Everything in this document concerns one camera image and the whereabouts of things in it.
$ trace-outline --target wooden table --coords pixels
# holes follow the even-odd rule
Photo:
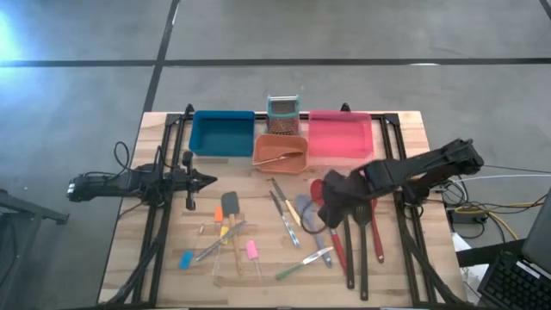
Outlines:
[[[416,111],[399,114],[407,156],[429,151],[421,114]],[[133,157],[133,167],[149,163],[160,145],[166,113],[145,113]],[[302,123],[302,132],[307,123]],[[264,132],[264,122],[258,122],[256,135]],[[191,122],[186,124],[183,147],[186,148],[191,133]],[[375,158],[384,158],[381,127],[373,126]],[[394,156],[398,156],[395,140]],[[195,195],[197,209],[190,212],[185,208],[185,192],[175,194],[170,215],[170,226],[164,252],[161,282],[158,291],[158,307],[400,307],[410,306],[410,295],[406,280],[406,269],[400,246],[393,198],[387,195],[379,199],[375,217],[385,252],[385,263],[375,258],[371,228],[368,227],[368,281],[369,301],[360,301],[360,243],[356,223],[351,222],[352,244],[356,289],[350,291],[345,285],[345,276],[338,264],[337,255],[331,252],[333,267],[328,269],[319,259],[278,282],[274,275],[291,264],[317,250],[313,237],[292,221],[285,210],[294,231],[301,242],[300,249],[294,248],[290,237],[276,211],[269,190],[275,177],[289,200],[298,194],[309,193],[310,182],[322,177],[327,169],[309,167],[298,176],[268,175],[251,167],[250,158],[199,158],[194,157],[195,168],[204,174],[216,176],[218,181]],[[220,205],[220,197],[228,191],[237,191],[241,213],[238,220],[247,220],[241,231],[240,249],[244,275],[238,276],[231,243],[220,252],[220,272],[212,277],[214,257],[211,255],[200,263],[193,262],[188,270],[180,270],[178,263],[183,252],[195,243],[196,253],[211,245],[215,240],[213,221],[214,208]],[[134,206],[136,199],[124,199],[121,212]],[[106,301],[126,281],[139,259],[145,228],[147,207],[139,207],[121,218],[115,229],[105,277],[99,301]],[[197,229],[204,223],[204,234],[197,237]],[[424,206],[422,217],[424,238],[430,263],[440,277],[460,298],[465,299],[459,265],[449,233],[443,206],[430,202]],[[344,243],[342,225],[337,229]],[[331,236],[323,232],[326,245],[332,245]],[[253,262],[247,259],[245,242],[254,239],[259,254],[259,265],[263,279],[259,280]],[[416,266],[421,296],[424,285],[420,268]],[[143,296],[149,293],[151,270],[145,275]]]

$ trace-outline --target white cable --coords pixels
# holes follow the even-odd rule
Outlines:
[[[455,185],[459,186],[459,188],[461,189],[461,192],[463,193],[463,196],[467,197],[467,191],[465,190],[465,188],[463,188],[463,186],[461,185],[461,182],[473,181],[473,180],[483,180],[483,179],[492,179],[492,178],[502,178],[502,177],[551,177],[551,175],[549,175],[549,174],[547,174],[547,175],[544,175],[544,174],[539,174],[539,175],[499,175],[499,176],[485,176],[485,177],[470,177],[470,178],[462,179],[462,180],[459,180],[459,181],[456,181],[456,180],[453,180],[453,179],[449,179],[449,180],[451,182],[455,183]]]

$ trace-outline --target small spatula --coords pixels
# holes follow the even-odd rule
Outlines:
[[[224,217],[230,219],[230,227],[235,226],[235,214],[239,214],[239,201],[238,194],[236,192],[229,192],[222,195],[222,211]],[[235,234],[232,237],[233,251],[235,253],[235,265],[240,276],[243,275],[243,268],[241,266],[241,253],[239,251],[239,236]]]

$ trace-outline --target blue bin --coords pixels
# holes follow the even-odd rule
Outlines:
[[[189,149],[200,156],[249,157],[254,138],[252,111],[197,111]]]

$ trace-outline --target orange bin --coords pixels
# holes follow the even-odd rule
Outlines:
[[[295,158],[286,158],[256,166],[262,172],[300,173],[307,166],[308,141],[299,136],[261,134],[255,141],[253,163],[277,158],[289,152],[302,152]]]

